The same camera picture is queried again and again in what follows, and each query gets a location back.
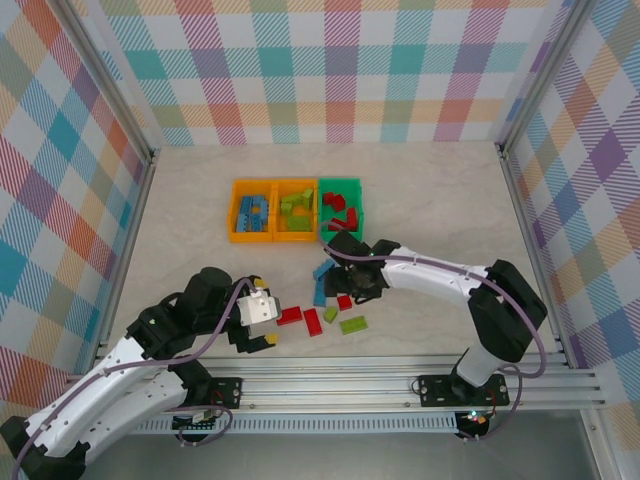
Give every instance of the red lego brick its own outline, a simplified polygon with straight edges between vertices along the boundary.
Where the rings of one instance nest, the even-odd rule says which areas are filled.
[[[309,330],[310,337],[315,337],[322,333],[322,325],[315,308],[304,311],[304,320],[307,322],[307,330]]]
[[[351,207],[347,210],[347,230],[355,232],[358,229],[358,215],[356,209]]]
[[[302,310],[300,307],[286,308],[282,311],[282,317],[276,320],[279,326],[289,325],[290,323],[302,320]]]
[[[342,228],[337,227],[336,225],[334,225],[334,223],[337,223],[338,225],[340,225],[343,228],[347,228],[346,222],[343,222],[339,218],[332,218],[331,219],[331,223],[329,224],[329,230],[332,231],[332,232],[337,232],[339,230],[342,230]]]
[[[348,295],[342,295],[341,297],[338,297],[337,300],[338,300],[338,307],[340,308],[340,311],[349,310],[351,307],[353,307],[353,303],[351,303],[351,298],[349,298]]]
[[[341,212],[347,206],[347,201],[340,194],[334,195],[333,200],[331,200],[331,206],[336,212]]]

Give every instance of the plaid backdrop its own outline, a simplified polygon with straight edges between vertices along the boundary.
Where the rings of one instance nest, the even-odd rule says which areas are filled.
[[[598,3],[511,161],[579,364],[602,373],[638,468],[640,0]]]
[[[99,3],[166,141],[202,145],[487,139],[561,0]]]
[[[45,0],[0,0],[0,423],[87,362],[142,169]]]

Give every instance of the blue block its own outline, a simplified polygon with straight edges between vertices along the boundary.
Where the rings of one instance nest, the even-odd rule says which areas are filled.
[[[324,294],[324,280],[322,278],[316,281],[316,290],[313,293],[313,306],[314,307],[327,306],[327,297]]]
[[[252,213],[251,215],[249,215],[249,222],[251,222],[252,232],[262,231],[262,220],[260,219],[259,213]]]
[[[260,203],[260,219],[262,220],[262,224],[266,225],[267,220],[269,220],[269,202],[263,200]]]
[[[247,223],[249,218],[245,213],[238,214],[238,223],[236,223],[236,232],[245,233],[247,231]]]
[[[325,260],[324,262],[322,262],[322,265],[320,265],[318,268],[316,268],[313,271],[313,279],[314,280],[319,280],[335,264],[336,264],[336,262],[334,262],[333,259],[331,259],[331,258],[329,258],[329,259]]]
[[[253,205],[253,197],[245,195],[242,197],[242,203],[240,204],[240,213],[249,215],[251,213],[251,206]]]

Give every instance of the lime green brick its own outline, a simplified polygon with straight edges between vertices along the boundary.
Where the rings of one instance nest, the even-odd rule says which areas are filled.
[[[291,205],[293,205],[294,207],[296,205],[301,205],[302,204],[302,195],[299,193],[293,193],[291,195],[287,195],[286,197],[282,197],[280,199],[281,203],[290,203]]]
[[[280,213],[282,215],[291,215],[293,212],[293,205],[291,203],[282,202],[280,204]]]
[[[338,309],[336,307],[329,307],[324,311],[322,315],[327,323],[333,323],[338,316]]]
[[[342,330],[343,335],[366,330],[367,328],[369,328],[369,325],[367,325],[367,320],[364,316],[354,317],[340,322],[340,330]]]
[[[311,210],[312,205],[313,205],[313,189],[307,188],[304,192],[302,192],[302,206],[307,210]]]
[[[287,217],[287,229],[290,232],[310,232],[311,220],[309,217],[292,215]]]

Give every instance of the black mounting plate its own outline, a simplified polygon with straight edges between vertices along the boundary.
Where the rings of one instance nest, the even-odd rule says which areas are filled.
[[[478,389],[478,394],[471,403],[465,404],[453,393],[449,375],[421,375],[418,377],[416,393],[420,394],[420,405],[423,407],[492,407],[493,398],[489,393],[491,390],[496,406],[505,407],[509,405],[509,391],[506,386],[504,375],[495,373],[484,387]]]

